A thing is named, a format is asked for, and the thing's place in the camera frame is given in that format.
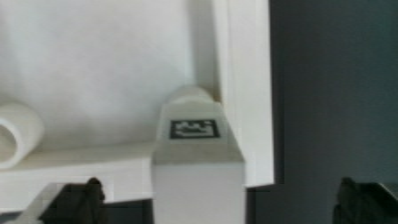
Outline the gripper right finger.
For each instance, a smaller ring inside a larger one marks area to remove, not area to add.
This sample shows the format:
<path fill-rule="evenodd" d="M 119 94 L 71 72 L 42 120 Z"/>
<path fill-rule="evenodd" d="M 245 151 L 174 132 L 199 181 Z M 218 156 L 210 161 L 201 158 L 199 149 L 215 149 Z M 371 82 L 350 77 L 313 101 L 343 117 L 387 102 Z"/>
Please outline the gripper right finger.
<path fill-rule="evenodd" d="M 332 224 L 398 224 L 398 183 L 341 179 Z"/>

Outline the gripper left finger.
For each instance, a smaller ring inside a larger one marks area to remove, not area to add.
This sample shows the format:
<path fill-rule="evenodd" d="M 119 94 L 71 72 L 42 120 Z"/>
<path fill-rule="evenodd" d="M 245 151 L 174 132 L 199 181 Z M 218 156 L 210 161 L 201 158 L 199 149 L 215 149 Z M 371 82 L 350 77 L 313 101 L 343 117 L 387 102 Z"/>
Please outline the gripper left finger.
<path fill-rule="evenodd" d="M 42 224 L 106 224 L 103 185 L 96 178 L 67 184 L 39 216 Z"/>

